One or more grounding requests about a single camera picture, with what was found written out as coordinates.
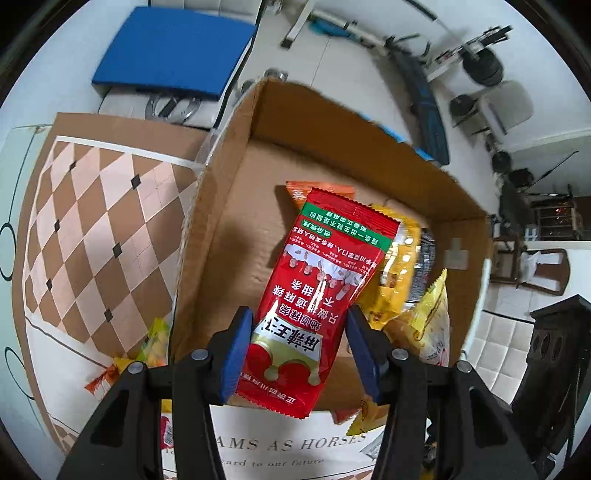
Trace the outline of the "red ketchup snack packet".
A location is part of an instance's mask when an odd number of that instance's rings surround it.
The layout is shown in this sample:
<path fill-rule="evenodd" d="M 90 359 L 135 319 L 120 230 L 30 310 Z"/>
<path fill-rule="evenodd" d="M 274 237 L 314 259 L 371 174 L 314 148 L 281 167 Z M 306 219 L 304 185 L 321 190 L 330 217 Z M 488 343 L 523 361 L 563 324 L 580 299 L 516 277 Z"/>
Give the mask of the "red ketchup snack packet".
<path fill-rule="evenodd" d="M 398 220 L 322 189 L 308 193 L 257 308 L 238 395 L 304 419 L 329 377 L 346 311 L 372 280 Z"/>

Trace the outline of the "yellow snack packet on mat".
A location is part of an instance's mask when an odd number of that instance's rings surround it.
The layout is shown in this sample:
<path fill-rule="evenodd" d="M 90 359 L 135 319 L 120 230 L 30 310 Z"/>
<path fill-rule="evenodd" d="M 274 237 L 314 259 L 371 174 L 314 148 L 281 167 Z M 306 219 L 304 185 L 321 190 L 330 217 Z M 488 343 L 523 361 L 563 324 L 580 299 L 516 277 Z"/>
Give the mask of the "yellow snack packet on mat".
<path fill-rule="evenodd" d="M 353 420 L 348 431 L 346 431 L 346 435 L 356 436 L 385 426 L 389 407 L 388 405 L 380 406 L 372 398 L 365 396 L 359 408 L 335 410 L 331 414 L 334 423 L 337 425 L 342 425 L 346 421 Z"/>

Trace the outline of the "small colourful candy packet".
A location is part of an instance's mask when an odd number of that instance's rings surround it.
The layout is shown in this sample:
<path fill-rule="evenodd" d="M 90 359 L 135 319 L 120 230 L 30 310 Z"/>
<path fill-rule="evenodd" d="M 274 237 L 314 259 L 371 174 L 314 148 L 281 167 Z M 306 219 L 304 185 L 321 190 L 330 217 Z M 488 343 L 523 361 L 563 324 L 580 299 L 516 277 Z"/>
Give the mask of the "small colourful candy packet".
<path fill-rule="evenodd" d="M 144 340 L 137 361 L 148 368 L 162 367 L 167 364 L 167 351 L 170 327 L 163 318 L 155 318 Z"/>

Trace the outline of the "yellow white snack packet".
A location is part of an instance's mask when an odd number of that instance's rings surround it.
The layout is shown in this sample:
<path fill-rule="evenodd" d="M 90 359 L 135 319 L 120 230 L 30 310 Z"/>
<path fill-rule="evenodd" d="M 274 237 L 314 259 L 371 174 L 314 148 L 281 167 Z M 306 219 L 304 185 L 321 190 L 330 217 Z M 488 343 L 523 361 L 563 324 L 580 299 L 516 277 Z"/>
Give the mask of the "yellow white snack packet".
<path fill-rule="evenodd" d="M 391 319 L 383 328 L 395 348 L 407 350 L 422 362 L 448 367 L 451 320 L 444 269 L 412 308 Z"/>

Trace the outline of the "yellow black noodle packet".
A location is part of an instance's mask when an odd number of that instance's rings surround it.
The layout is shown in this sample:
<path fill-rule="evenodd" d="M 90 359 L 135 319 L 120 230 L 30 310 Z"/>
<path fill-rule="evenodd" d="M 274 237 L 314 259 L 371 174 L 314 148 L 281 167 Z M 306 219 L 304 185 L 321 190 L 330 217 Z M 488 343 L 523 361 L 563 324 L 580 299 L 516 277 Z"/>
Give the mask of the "yellow black noodle packet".
<path fill-rule="evenodd" d="M 393 208 L 377 204 L 370 204 L 370 207 L 400 223 L 384 260 L 356 300 L 370 327 L 382 330 L 411 302 L 412 284 L 419 265 L 422 228 L 417 220 Z"/>

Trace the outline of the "dark wooden cabinet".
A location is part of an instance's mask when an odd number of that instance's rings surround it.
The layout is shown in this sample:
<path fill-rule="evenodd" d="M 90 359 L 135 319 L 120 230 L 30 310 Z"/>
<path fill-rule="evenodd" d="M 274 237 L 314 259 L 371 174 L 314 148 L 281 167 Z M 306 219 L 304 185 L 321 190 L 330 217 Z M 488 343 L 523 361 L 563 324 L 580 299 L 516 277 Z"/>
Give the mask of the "dark wooden cabinet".
<path fill-rule="evenodd" d="M 574 445 L 576 422 L 590 395 L 590 302 L 572 296 L 532 313 L 527 368 L 511 403 L 515 431 L 535 468 Z"/>

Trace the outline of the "wooden chair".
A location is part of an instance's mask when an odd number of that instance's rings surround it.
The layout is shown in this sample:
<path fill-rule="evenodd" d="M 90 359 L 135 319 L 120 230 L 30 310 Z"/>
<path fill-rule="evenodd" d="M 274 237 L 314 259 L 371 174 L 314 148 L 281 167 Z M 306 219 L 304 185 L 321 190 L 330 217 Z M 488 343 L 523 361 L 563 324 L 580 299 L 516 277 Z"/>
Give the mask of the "wooden chair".
<path fill-rule="evenodd" d="M 552 296 L 565 293 L 571 274 L 565 249 L 529 249 L 515 236 L 497 237 L 493 245 L 492 283 L 513 285 Z"/>

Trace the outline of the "patterned table mat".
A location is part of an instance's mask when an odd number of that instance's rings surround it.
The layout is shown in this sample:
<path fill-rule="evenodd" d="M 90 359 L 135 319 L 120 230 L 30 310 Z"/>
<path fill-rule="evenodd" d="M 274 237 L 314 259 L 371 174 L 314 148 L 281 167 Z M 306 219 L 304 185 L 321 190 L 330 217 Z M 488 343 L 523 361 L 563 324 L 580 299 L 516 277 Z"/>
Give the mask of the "patterned table mat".
<path fill-rule="evenodd" d="M 85 383 L 173 326 L 183 227 L 219 132 L 61 114 L 33 165 L 14 315 L 52 437 L 73 448 L 99 395 Z"/>

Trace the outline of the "orange snack packet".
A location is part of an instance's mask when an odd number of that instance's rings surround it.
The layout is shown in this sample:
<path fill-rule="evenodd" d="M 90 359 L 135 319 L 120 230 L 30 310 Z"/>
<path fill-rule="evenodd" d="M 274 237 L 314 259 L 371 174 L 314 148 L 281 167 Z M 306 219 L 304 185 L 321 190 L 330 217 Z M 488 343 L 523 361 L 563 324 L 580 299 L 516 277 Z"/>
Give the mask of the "orange snack packet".
<path fill-rule="evenodd" d="M 287 181 L 286 188 L 298 209 L 304 207 L 308 194 L 314 188 L 328 191 L 351 200 L 355 199 L 355 187 L 349 185 L 315 181 Z"/>

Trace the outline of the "black weight bench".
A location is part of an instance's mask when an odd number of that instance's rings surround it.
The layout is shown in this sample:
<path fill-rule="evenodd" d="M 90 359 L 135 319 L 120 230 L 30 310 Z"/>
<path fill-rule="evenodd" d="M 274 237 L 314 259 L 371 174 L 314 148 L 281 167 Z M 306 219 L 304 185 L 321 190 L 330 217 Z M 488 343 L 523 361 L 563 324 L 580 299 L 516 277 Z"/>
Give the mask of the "black weight bench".
<path fill-rule="evenodd" d="M 421 150 L 440 166 L 449 165 L 450 152 L 445 125 L 423 66 L 417 57 L 393 38 L 389 38 L 385 46 L 410 96 L 411 112 L 419 127 Z"/>

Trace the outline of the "blue folder board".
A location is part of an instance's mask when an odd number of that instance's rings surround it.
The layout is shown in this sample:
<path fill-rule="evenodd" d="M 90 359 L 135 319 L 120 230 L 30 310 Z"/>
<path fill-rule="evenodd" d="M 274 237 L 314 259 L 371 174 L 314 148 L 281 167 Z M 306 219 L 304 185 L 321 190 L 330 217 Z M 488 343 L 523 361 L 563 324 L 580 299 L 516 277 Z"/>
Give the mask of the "blue folder board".
<path fill-rule="evenodd" d="M 137 7 L 102 57 L 92 83 L 222 96 L 256 25 L 186 9 Z"/>

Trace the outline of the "white exercise machine frame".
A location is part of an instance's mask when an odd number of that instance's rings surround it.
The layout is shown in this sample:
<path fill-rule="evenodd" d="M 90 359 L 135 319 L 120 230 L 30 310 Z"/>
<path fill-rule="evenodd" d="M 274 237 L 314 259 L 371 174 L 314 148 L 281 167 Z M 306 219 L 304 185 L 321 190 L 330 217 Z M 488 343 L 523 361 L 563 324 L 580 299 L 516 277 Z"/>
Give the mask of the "white exercise machine frame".
<path fill-rule="evenodd" d="M 287 31 L 287 34 L 283 37 L 283 40 L 281 40 L 281 48 L 290 49 L 291 45 L 294 44 L 294 41 L 297 40 L 297 36 L 300 35 L 301 30 L 304 29 L 305 23 L 312 20 L 321 20 L 322 22 L 328 23 L 329 36 L 342 36 L 353 39 L 370 49 L 384 49 L 389 44 L 396 44 L 421 37 L 419 33 L 403 37 L 379 36 L 367 29 L 363 29 L 356 21 L 346 20 L 336 16 L 335 14 L 318 8 L 317 4 L 318 1 L 304 2 L 300 13 L 298 13 L 297 19 L 295 19 L 293 25 L 290 26 L 290 30 Z"/>

